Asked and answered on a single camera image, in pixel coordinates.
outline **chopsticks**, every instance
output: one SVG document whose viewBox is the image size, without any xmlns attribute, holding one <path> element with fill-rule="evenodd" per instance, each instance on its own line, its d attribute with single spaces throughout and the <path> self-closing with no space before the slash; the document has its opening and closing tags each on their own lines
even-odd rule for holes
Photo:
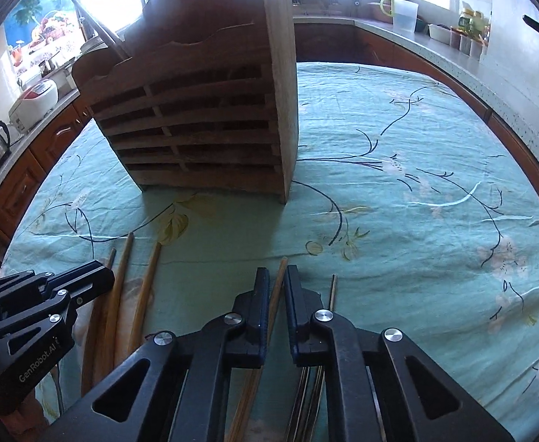
<svg viewBox="0 0 539 442">
<path fill-rule="evenodd" d="M 337 275 L 333 274 L 333 277 L 330 281 L 329 311 L 335 310 L 336 288 Z M 314 385 L 312 386 L 312 392 L 310 394 L 307 417 L 304 423 L 304 432 L 302 433 L 302 442 L 312 442 L 312 437 L 314 436 L 314 429 L 316 428 L 316 421 L 318 419 L 318 410 L 321 407 L 322 388 L 324 385 L 325 368 L 324 366 L 320 366 L 316 370 L 316 377 L 314 379 Z"/>
<path fill-rule="evenodd" d="M 134 233 L 130 232 L 126 238 L 126 244 L 122 251 L 122 257 L 114 280 L 114 287 L 109 292 L 108 313 L 105 320 L 104 340 L 102 350 L 98 354 L 97 371 L 95 374 L 95 383 L 100 383 L 112 370 L 114 370 L 114 350 L 116 342 L 116 329 L 118 327 L 118 312 L 120 310 L 120 297 L 124 279 L 126 279 L 126 269 L 132 251 Z"/>
<path fill-rule="evenodd" d="M 273 330 L 273 323 L 277 314 L 277 307 L 279 305 L 279 296 L 282 290 L 283 275 L 288 267 L 288 258 L 283 257 L 279 263 L 279 269 L 275 277 L 275 284 L 271 292 L 269 299 L 269 321 L 267 325 L 267 345 L 271 339 L 271 333 Z M 253 408 L 253 402 L 259 388 L 259 381 L 261 380 L 261 374 L 263 373 L 263 367 L 261 369 L 249 369 L 245 375 L 245 383 L 241 392 L 241 399 L 239 405 L 236 408 L 235 416 L 230 429 L 224 442 L 241 442 L 245 436 L 245 429 L 249 422 L 249 416 L 251 409 Z"/>
<path fill-rule="evenodd" d="M 159 254 L 161 254 L 161 243 L 156 242 L 151 254 L 151 259 L 148 261 L 147 272 L 144 275 L 143 285 L 140 288 L 139 299 L 136 303 L 136 311 L 132 321 L 132 332 L 130 333 L 126 357 L 138 349 L 143 341 L 144 314 L 147 311 L 148 297 L 153 285 Z"/>
<path fill-rule="evenodd" d="M 329 310 L 335 309 L 335 293 L 337 287 L 337 275 L 333 274 L 330 280 L 330 294 L 329 294 Z M 316 377 L 312 387 L 310 395 L 310 401 L 306 418 L 304 420 L 304 426 L 301 427 L 302 415 L 304 413 L 304 402 L 308 387 L 310 383 L 310 368 L 303 367 L 300 374 L 300 383 L 298 383 L 298 389 L 296 391 L 296 398 L 294 399 L 294 406 L 292 407 L 292 414 L 290 421 L 288 422 L 288 429 L 286 430 L 285 442 L 311 442 L 314 436 L 314 429 L 316 427 L 316 420 L 318 418 L 318 410 L 321 406 L 322 388 L 325 382 L 325 370 L 321 366 L 316 370 Z"/>
<path fill-rule="evenodd" d="M 116 257 L 116 248 L 109 252 L 108 262 L 105 267 L 112 269 L 114 258 Z M 95 342 L 97 340 L 97 330 L 99 328 L 99 319 L 103 310 L 107 294 L 100 295 L 93 301 L 91 316 L 87 325 L 87 334 L 85 335 L 85 346 L 83 349 L 83 365 L 81 368 L 81 396 L 83 397 L 93 387 L 93 367 L 95 361 Z"/>
</svg>

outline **rice cooker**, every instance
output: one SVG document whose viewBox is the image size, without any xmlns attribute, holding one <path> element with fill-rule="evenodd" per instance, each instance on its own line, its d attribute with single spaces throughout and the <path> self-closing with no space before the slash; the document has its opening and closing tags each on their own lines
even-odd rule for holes
<svg viewBox="0 0 539 442">
<path fill-rule="evenodd" d="M 58 88 L 45 79 L 24 91 L 9 110 L 9 121 L 24 134 L 34 127 L 58 102 Z"/>
</svg>

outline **metal screw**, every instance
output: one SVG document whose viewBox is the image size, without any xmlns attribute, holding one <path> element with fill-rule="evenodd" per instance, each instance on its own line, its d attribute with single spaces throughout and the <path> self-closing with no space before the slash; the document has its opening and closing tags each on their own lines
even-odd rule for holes
<svg viewBox="0 0 539 442">
<path fill-rule="evenodd" d="M 403 338 L 403 333 L 392 327 L 391 329 L 386 329 L 384 331 L 384 337 L 390 342 L 398 342 Z"/>
<path fill-rule="evenodd" d="M 329 322 L 333 318 L 333 313 L 328 309 L 319 309 L 314 313 L 314 317 L 321 322 Z"/>
<path fill-rule="evenodd" d="M 242 316 L 240 314 L 237 314 L 236 312 L 229 312 L 226 316 L 224 316 L 224 323 L 228 324 L 229 326 L 236 326 L 242 321 Z"/>
<path fill-rule="evenodd" d="M 168 345 L 173 342 L 173 334 L 171 332 L 159 332 L 154 337 L 155 344 L 157 345 Z"/>
</svg>

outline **poster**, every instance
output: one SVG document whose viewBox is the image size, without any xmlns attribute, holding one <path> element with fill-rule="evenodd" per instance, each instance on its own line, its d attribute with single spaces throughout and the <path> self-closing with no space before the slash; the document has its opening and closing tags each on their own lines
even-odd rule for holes
<svg viewBox="0 0 539 442">
<path fill-rule="evenodd" d="M 71 0 L 20 0 L 4 22 L 8 50 L 17 75 L 58 55 L 76 56 L 84 42 Z"/>
</svg>

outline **table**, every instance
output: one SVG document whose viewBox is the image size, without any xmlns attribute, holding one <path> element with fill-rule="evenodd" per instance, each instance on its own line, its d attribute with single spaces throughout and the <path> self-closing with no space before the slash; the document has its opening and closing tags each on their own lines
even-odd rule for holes
<svg viewBox="0 0 539 442">
<path fill-rule="evenodd" d="M 124 243 L 108 239 L 141 227 L 124 287 L 123 341 L 157 239 L 165 246 L 145 333 L 200 329 L 252 287 L 258 266 L 273 277 L 288 256 L 324 301 L 338 274 L 336 311 L 357 327 L 399 327 L 518 441 L 535 436 L 539 199 L 519 166 L 466 104 L 427 76 L 301 63 L 298 91 L 300 146 L 286 206 L 255 194 L 141 193 L 91 122 L 40 187 L 2 273 L 58 273 L 105 258 Z M 65 406 L 79 396 L 86 321 L 80 311 L 78 345 L 62 363 Z M 281 440 L 298 374 L 282 305 L 249 440 Z M 229 420 L 241 375 L 234 373 Z M 37 394 L 55 417 L 53 392 L 49 377 Z M 327 440 L 326 407 L 315 440 Z"/>
</svg>

